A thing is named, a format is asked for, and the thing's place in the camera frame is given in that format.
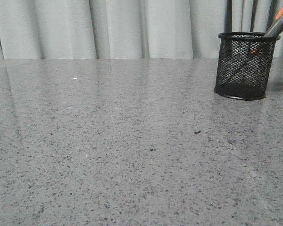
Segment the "black mesh pen bucket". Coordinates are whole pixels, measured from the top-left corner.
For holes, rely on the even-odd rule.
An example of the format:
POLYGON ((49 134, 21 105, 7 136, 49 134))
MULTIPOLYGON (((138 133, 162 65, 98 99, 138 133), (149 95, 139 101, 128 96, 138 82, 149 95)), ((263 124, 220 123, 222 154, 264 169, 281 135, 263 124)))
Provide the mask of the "black mesh pen bucket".
POLYGON ((261 32, 223 32, 214 91, 239 100, 259 100, 266 96, 276 42, 280 36, 261 32))

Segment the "white curtain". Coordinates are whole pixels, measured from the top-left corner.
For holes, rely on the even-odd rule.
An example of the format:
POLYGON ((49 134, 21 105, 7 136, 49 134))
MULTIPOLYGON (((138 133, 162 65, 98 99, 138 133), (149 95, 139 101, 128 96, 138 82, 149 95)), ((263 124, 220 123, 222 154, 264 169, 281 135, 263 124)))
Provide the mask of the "white curtain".
POLYGON ((0 0, 0 59, 216 58, 283 0, 0 0))

